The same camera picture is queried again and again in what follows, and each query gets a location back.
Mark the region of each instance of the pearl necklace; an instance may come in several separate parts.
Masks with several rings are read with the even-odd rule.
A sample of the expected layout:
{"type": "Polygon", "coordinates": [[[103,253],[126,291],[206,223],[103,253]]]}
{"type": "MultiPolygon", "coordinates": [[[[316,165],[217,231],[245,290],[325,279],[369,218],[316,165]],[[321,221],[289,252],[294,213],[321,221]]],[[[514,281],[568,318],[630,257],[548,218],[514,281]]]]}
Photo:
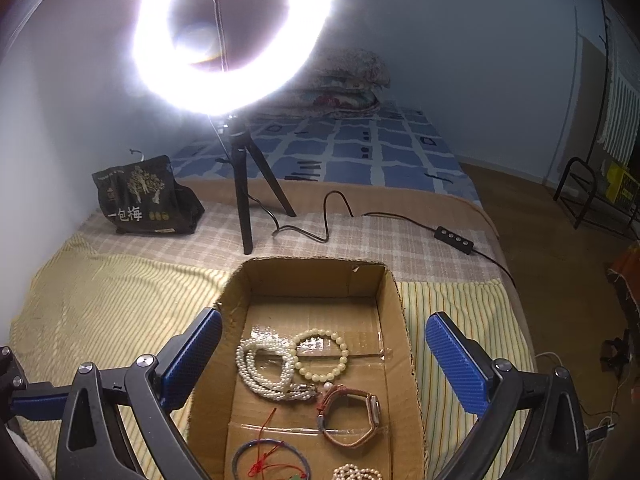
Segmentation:
{"type": "Polygon", "coordinates": [[[327,381],[331,383],[331,381],[335,380],[341,373],[343,373],[347,369],[347,357],[349,356],[347,343],[344,342],[344,339],[342,339],[337,332],[332,332],[331,330],[312,328],[310,330],[300,332],[291,340],[291,343],[289,345],[289,352],[296,358],[294,362],[296,370],[298,370],[298,373],[302,375],[307,381],[311,380],[315,383],[324,383],[325,381],[327,381]],[[316,336],[330,338],[334,340],[335,343],[340,347],[341,356],[338,365],[328,374],[315,374],[307,368],[303,367],[302,363],[298,359],[298,345],[300,345],[302,341],[311,339],[312,337],[316,336]]]}
{"type": "Polygon", "coordinates": [[[358,469],[355,464],[345,464],[334,469],[332,480],[382,480],[382,475],[376,469],[358,469]]]}
{"type": "Polygon", "coordinates": [[[313,399],[318,394],[314,386],[292,382],[296,373],[294,364],[297,358],[295,360],[294,358],[295,356],[291,355],[290,349],[272,336],[243,339],[236,349],[238,373],[242,382],[253,393],[270,400],[313,399]],[[255,367],[255,355],[258,350],[282,357],[282,371],[280,381],[277,383],[258,373],[255,367]]]}

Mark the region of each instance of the blue bangle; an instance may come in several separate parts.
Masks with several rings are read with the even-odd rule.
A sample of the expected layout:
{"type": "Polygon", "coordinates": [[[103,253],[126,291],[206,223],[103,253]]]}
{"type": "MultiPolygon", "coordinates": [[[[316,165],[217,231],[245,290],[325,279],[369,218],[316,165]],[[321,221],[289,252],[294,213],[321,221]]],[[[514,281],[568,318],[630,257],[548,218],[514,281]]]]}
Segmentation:
{"type": "Polygon", "coordinates": [[[258,444],[274,444],[288,449],[300,459],[300,462],[302,462],[306,474],[305,480],[311,480],[311,468],[309,467],[309,462],[306,461],[306,458],[303,457],[302,454],[291,444],[287,444],[283,440],[276,440],[275,438],[257,438],[256,440],[250,440],[249,442],[242,444],[242,446],[238,448],[234,455],[234,459],[231,461],[231,472],[233,473],[234,480],[240,480],[240,477],[238,476],[238,459],[247,449],[257,446],[258,444]]]}

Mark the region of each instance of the black power cable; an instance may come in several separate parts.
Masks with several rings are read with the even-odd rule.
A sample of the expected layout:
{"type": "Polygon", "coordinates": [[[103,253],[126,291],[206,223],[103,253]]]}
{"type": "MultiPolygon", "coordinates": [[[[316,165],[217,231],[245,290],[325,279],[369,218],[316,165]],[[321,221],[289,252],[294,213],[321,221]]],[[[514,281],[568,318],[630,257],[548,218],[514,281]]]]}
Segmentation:
{"type": "MultiPolygon", "coordinates": [[[[278,219],[275,217],[275,215],[273,214],[273,212],[271,212],[269,209],[267,209],[262,202],[260,202],[257,198],[252,197],[251,195],[248,195],[248,197],[253,200],[255,203],[257,203],[260,208],[263,209],[263,211],[265,213],[267,213],[271,219],[273,220],[273,223],[276,225],[276,229],[275,231],[271,234],[272,236],[277,236],[279,233],[283,232],[283,231],[295,231],[297,233],[300,233],[304,236],[306,236],[307,238],[310,238],[313,241],[316,241],[320,244],[325,244],[329,241],[329,223],[327,220],[327,216],[326,216],[326,202],[329,199],[329,197],[332,194],[337,194],[340,195],[340,197],[342,198],[342,201],[344,202],[344,205],[347,206],[347,210],[349,211],[349,216],[351,218],[354,218],[354,214],[353,211],[351,210],[351,206],[349,205],[349,202],[347,200],[347,197],[345,197],[343,195],[343,193],[341,193],[340,191],[338,191],[337,189],[331,190],[329,193],[327,193],[324,196],[324,200],[322,202],[322,216],[324,217],[324,237],[321,237],[319,235],[316,235],[314,233],[311,233],[309,231],[306,231],[304,229],[301,229],[300,227],[297,227],[295,225],[291,225],[291,224],[286,224],[281,226],[280,223],[278,222],[278,219]]],[[[436,229],[434,229],[433,227],[430,227],[428,225],[425,224],[421,224],[418,221],[415,221],[412,218],[409,218],[408,216],[403,216],[403,215],[399,215],[396,213],[388,213],[388,212],[384,212],[384,211],[369,211],[366,213],[363,213],[362,216],[374,216],[374,217],[380,217],[380,218],[394,218],[394,219],[399,219],[399,220],[405,220],[407,222],[411,222],[414,225],[417,225],[418,227],[421,227],[423,229],[426,229],[427,231],[431,231],[432,233],[436,232],[436,229]]],[[[486,254],[484,254],[481,251],[478,251],[476,249],[472,249],[472,252],[475,254],[478,254],[479,256],[482,256],[483,258],[489,260],[492,264],[495,264],[497,267],[499,267],[502,272],[504,272],[509,279],[511,280],[511,283],[513,283],[513,286],[516,286],[516,282],[513,279],[513,276],[511,275],[511,273],[504,268],[504,266],[502,266],[500,263],[498,263],[497,261],[495,261],[492,257],[487,256],[486,254]]]]}
{"type": "Polygon", "coordinates": [[[580,402],[580,409],[582,410],[582,412],[585,415],[588,416],[598,416],[598,415],[616,415],[617,418],[620,418],[620,414],[616,411],[616,410],[610,410],[610,411],[606,411],[606,412],[597,412],[597,413],[589,413],[587,410],[584,409],[584,406],[582,405],[582,403],[580,402]]]}

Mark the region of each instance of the beaded bracelet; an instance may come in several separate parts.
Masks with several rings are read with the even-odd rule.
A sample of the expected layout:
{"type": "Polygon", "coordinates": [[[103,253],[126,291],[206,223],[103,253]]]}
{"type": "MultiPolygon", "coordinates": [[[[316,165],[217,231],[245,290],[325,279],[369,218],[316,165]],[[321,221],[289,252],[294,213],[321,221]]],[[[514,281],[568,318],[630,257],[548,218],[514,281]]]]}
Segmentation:
{"type": "Polygon", "coordinates": [[[287,442],[284,442],[283,440],[276,440],[274,438],[258,438],[256,440],[250,440],[249,442],[247,442],[245,444],[242,444],[242,446],[240,446],[238,448],[238,450],[236,450],[236,453],[235,453],[235,455],[233,457],[233,460],[231,461],[231,473],[234,476],[234,480],[240,480],[240,477],[238,475],[238,460],[240,459],[242,454],[245,451],[247,451],[249,448],[251,448],[253,446],[259,446],[260,444],[273,444],[274,445],[274,447],[273,447],[274,450],[277,447],[282,447],[284,449],[288,449],[290,452],[292,452],[295,456],[298,457],[300,462],[302,462],[302,466],[305,469],[305,477],[304,477],[305,480],[311,480],[311,468],[309,467],[309,462],[302,455],[302,453],[300,453],[291,444],[288,444],[287,442]]]}
{"type": "Polygon", "coordinates": [[[311,328],[309,330],[305,330],[304,332],[300,332],[292,338],[289,345],[289,353],[294,357],[294,366],[296,370],[298,370],[298,373],[307,381],[311,380],[315,383],[324,383],[325,381],[331,382],[347,369],[347,357],[349,356],[347,343],[344,342],[344,339],[341,338],[337,332],[332,332],[332,330],[311,328]],[[306,339],[311,339],[312,337],[325,337],[332,339],[340,347],[340,359],[338,360],[338,364],[331,372],[327,374],[315,374],[307,368],[303,367],[302,363],[300,362],[300,359],[298,357],[298,345],[300,345],[300,343],[305,341],[306,339]]]}
{"type": "Polygon", "coordinates": [[[236,349],[236,365],[242,382],[253,393],[269,400],[309,400],[318,394],[314,386],[293,382],[294,359],[297,358],[290,354],[289,348],[272,337],[243,339],[236,349]],[[255,355],[258,350],[282,357],[282,371],[280,381],[277,383],[258,373],[255,366],[255,355]]]}
{"type": "Polygon", "coordinates": [[[345,464],[334,469],[332,480],[382,480],[382,475],[377,469],[360,469],[355,464],[345,464]]]}

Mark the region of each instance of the cardboard box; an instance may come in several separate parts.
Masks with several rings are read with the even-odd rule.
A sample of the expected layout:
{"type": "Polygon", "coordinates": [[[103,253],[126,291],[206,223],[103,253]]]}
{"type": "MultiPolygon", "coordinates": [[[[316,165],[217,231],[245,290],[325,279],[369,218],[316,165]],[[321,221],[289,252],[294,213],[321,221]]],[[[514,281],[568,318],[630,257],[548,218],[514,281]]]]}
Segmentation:
{"type": "MultiPolygon", "coordinates": [[[[398,290],[385,267],[329,259],[249,260],[231,277],[220,303],[223,338],[194,390],[189,430],[189,445],[214,480],[232,480],[236,450],[258,438],[274,408],[262,436],[294,446],[316,479],[330,480],[334,468],[349,462],[377,469],[385,480],[424,478],[424,434],[410,344],[398,290]],[[319,434],[315,402],[263,399],[237,374],[235,353],[242,338],[259,332],[291,338],[309,328],[338,332],[348,345],[347,369],[335,383],[378,396],[380,427],[361,447],[343,449],[319,434]]],[[[315,338],[299,356],[305,367],[322,374],[335,367],[339,351],[335,342],[315,338]]],[[[281,363],[277,356],[256,359],[261,373],[276,380],[281,363]]],[[[299,374],[296,381],[308,382],[299,374]]],[[[327,426],[338,440],[356,440],[369,429],[364,403],[347,397],[334,402],[327,426]]],[[[262,446],[261,453],[270,448],[262,446]]],[[[242,456],[239,479],[248,478],[256,459],[255,448],[242,456]]],[[[268,463],[300,465],[286,450],[278,450],[268,463]]],[[[265,479],[295,473],[272,468],[265,479]]]]}

